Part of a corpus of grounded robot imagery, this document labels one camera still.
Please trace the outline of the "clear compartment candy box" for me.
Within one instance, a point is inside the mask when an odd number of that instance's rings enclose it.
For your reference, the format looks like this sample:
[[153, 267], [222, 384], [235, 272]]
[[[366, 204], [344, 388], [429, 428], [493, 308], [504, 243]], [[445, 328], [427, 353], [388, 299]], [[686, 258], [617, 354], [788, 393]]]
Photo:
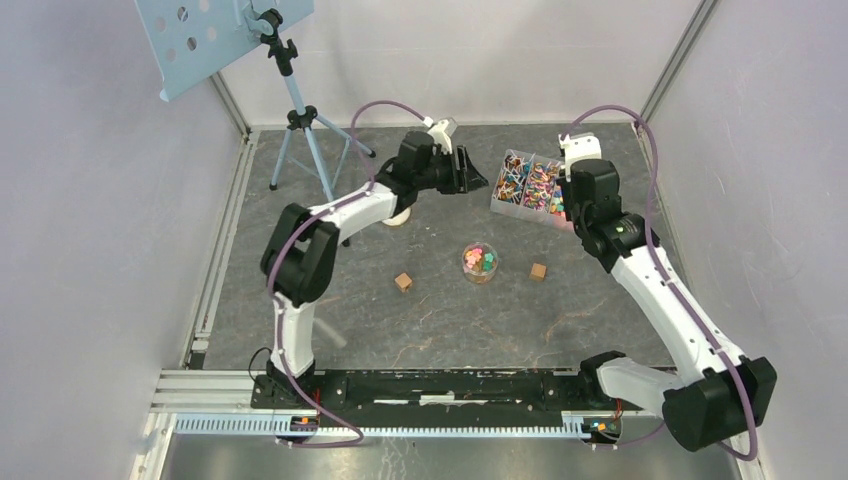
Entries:
[[573, 224], [566, 218], [562, 190], [556, 183], [562, 166], [559, 160], [507, 149], [491, 195], [490, 210], [514, 219], [572, 231]]

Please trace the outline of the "clear glass jar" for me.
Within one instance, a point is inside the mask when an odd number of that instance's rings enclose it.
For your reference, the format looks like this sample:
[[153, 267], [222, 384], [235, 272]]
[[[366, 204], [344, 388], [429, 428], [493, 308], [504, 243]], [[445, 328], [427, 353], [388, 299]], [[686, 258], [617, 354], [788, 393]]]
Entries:
[[472, 283], [488, 283], [494, 277], [498, 265], [498, 254], [488, 243], [469, 244], [462, 253], [463, 273]]

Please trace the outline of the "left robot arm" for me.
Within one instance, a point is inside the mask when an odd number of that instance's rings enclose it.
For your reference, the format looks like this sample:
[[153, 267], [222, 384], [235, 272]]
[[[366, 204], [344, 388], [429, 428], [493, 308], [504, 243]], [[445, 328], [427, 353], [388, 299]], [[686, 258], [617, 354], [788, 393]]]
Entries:
[[398, 152], [362, 187], [315, 207], [287, 205], [269, 239], [260, 269], [273, 308], [274, 341], [266, 367], [268, 384], [290, 407], [306, 405], [314, 394], [309, 376], [314, 307], [328, 289], [337, 252], [353, 234], [409, 209], [420, 192], [468, 194], [488, 186], [463, 145], [449, 135], [408, 132]]

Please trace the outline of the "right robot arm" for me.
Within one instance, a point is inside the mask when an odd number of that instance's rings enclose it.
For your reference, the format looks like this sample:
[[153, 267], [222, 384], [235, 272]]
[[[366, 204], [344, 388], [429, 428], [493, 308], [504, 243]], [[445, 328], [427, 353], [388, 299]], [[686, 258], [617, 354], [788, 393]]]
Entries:
[[619, 351], [597, 354], [579, 366], [580, 400], [591, 408], [613, 399], [635, 405], [660, 417], [690, 452], [745, 433], [749, 449], [741, 457], [753, 459], [777, 383], [774, 366], [750, 358], [712, 322], [670, 266], [650, 221], [624, 210], [612, 162], [569, 161], [557, 184], [582, 247], [633, 298], [676, 368], [662, 372]]

